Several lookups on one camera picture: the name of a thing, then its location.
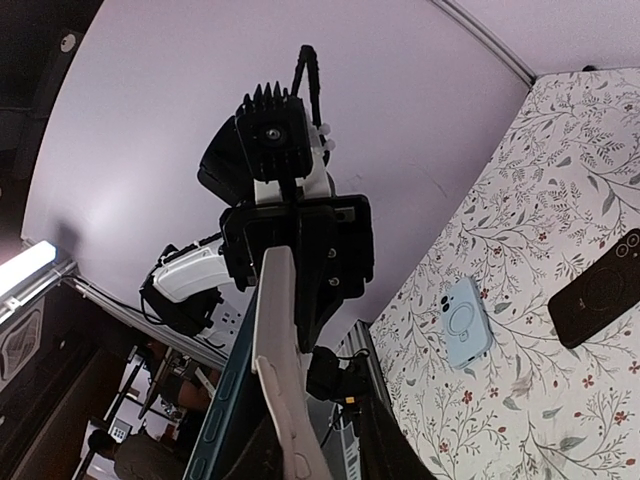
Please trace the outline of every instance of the smartphone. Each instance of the smartphone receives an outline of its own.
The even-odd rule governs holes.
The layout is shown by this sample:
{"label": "smartphone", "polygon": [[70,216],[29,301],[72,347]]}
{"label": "smartphone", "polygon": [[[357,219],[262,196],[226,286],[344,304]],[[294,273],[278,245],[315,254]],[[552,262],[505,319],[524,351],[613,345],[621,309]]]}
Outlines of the smartphone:
{"label": "smartphone", "polygon": [[472,278],[452,286],[440,299],[440,310],[452,368],[462,369],[489,350],[493,343],[489,320]]}
{"label": "smartphone", "polygon": [[560,343],[575,348],[640,301],[640,229],[629,231],[549,300]]}

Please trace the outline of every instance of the wall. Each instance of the wall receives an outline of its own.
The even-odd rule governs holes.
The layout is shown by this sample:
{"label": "wall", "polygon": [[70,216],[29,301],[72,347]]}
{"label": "wall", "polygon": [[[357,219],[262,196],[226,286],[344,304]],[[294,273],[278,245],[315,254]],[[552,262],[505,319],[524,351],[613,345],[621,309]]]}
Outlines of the wall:
{"label": "wall", "polygon": [[168,243],[218,230],[224,205],[197,183],[200,158],[246,92],[289,83],[303,43],[319,55],[332,176],[340,193],[368,195],[376,235],[375,280],[323,341],[375,318],[527,90],[423,0],[106,2],[54,107],[23,236],[64,246],[86,278],[137,305]]}
{"label": "wall", "polygon": [[640,65],[635,1],[459,0],[538,75]]}

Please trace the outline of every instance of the leaf pattern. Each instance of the leaf pattern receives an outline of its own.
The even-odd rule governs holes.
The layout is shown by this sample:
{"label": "leaf pattern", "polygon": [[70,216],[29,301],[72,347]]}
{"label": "leaf pattern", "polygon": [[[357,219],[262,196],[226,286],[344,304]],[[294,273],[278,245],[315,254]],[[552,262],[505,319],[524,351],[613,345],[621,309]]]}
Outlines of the leaf pattern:
{"label": "leaf pattern", "polygon": [[[371,327],[401,429],[438,478],[640,477],[640,305],[573,350],[547,311],[638,225],[640,70],[543,77]],[[495,341],[454,371],[438,305],[463,276]]]}

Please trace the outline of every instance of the screw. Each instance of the screw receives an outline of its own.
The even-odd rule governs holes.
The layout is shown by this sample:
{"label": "screw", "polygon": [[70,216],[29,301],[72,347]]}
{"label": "screw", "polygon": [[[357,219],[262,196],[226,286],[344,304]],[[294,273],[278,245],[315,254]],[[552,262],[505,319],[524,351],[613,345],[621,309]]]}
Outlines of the screw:
{"label": "screw", "polygon": [[276,140],[280,140],[280,137],[282,136],[282,132],[277,128],[270,128],[265,132],[265,135],[269,140],[276,141]]}

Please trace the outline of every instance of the fluorescent light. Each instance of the fluorescent light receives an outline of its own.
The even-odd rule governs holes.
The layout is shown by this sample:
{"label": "fluorescent light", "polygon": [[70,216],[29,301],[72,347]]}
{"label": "fluorescent light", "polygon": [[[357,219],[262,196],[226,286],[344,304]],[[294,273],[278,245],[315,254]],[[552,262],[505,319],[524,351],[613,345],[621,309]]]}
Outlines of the fluorescent light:
{"label": "fluorescent light", "polygon": [[0,297],[56,258],[56,247],[40,242],[0,265]]}

